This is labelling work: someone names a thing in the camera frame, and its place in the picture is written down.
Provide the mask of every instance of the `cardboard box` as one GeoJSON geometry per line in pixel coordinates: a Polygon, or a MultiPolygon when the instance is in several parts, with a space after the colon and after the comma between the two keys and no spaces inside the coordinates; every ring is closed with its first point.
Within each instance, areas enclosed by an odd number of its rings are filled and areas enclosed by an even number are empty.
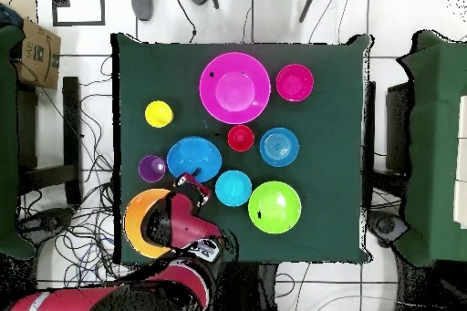
{"type": "Polygon", "coordinates": [[[21,46],[21,63],[16,63],[20,82],[57,89],[61,39],[25,18],[26,38],[21,46]]]}

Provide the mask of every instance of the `bowl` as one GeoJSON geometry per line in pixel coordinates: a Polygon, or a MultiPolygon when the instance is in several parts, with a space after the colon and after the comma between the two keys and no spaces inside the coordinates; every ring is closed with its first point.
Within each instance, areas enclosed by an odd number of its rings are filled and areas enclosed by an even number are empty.
{"type": "Polygon", "coordinates": [[[252,130],[245,125],[233,126],[227,134],[229,146],[235,151],[247,151],[254,142],[252,130]]]}
{"type": "Polygon", "coordinates": [[[215,194],[227,206],[240,206],[252,194],[252,182],[242,171],[226,171],[215,183],[215,194]]]}
{"type": "Polygon", "coordinates": [[[155,100],[144,111],[144,117],[153,128],[163,128],[173,120],[173,112],[167,103],[155,100]]]}
{"type": "Polygon", "coordinates": [[[165,174],[165,162],[158,156],[149,155],[140,161],[138,171],[144,181],[157,182],[165,174]]]}
{"type": "Polygon", "coordinates": [[[285,66],[275,79],[279,95],[291,102],[299,102],[310,95],[313,83],[311,71],[300,64],[285,66]]]}
{"type": "Polygon", "coordinates": [[[281,168],[289,165],[298,155],[296,135],[284,128],[270,129],[259,143],[261,157],[268,165],[281,168]]]}
{"type": "Polygon", "coordinates": [[[171,248],[147,243],[141,235],[141,223],[151,206],[166,196],[165,189],[149,189],[134,197],[123,218],[123,232],[135,251],[153,259],[168,253],[171,248]]]}
{"type": "Polygon", "coordinates": [[[258,117],[271,94],[263,65],[250,55],[229,52],[212,60],[200,79],[200,98],[206,110],[228,124],[258,117]]]}
{"type": "Polygon", "coordinates": [[[265,233],[285,233],[298,222],[302,205],[290,185],[280,181],[262,183],[252,193],[248,214],[253,224],[265,233]]]}
{"type": "Polygon", "coordinates": [[[205,182],[214,177],[222,165],[221,152],[213,143],[202,137],[179,140],[167,154],[167,167],[174,177],[185,172],[194,174],[196,181],[205,182]]]}

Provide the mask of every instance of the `green bowl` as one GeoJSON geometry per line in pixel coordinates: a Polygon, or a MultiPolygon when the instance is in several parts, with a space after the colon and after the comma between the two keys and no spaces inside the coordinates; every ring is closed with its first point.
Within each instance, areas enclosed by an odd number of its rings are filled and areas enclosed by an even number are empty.
{"type": "Polygon", "coordinates": [[[253,224],[270,234],[287,232],[298,222],[301,212],[300,197],[294,188],[280,181],[262,183],[248,203],[253,224]]]}

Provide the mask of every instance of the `blue bowl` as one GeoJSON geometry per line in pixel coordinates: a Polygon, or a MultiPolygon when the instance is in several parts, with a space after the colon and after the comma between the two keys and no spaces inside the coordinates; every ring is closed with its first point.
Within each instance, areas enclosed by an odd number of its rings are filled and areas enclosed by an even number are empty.
{"type": "Polygon", "coordinates": [[[242,171],[226,171],[215,183],[215,194],[227,206],[240,206],[252,194],[252,182],[242,171]]]}
{"type": "Polygon", "coordinates": [[[193,174],[196,181],[205,182],[214,177],[222,165],[221,152],[207,139],[187,137],[179,140],[167,154],[167,167],[174,177],[185,172],[193,174]]]}
{"type": "Polygon", "coordinates": [[[259,142],[261,157],[268,165],[281,168],[290,164],[298,154],[296,135],[284,128],[270,129],[259,142]]]}

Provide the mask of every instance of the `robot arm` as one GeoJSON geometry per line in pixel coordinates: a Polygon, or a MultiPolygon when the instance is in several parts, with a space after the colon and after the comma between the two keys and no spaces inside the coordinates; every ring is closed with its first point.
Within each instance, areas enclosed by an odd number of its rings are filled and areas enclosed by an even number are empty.
{"type": "Polygon", "coordinates": [[[211,191],[185,173],[146,214],[141,234],[172,251],[104,286],[28,295],[6,311],[205,311],[213,301],[224,236],[197,216],[211,191]]]}

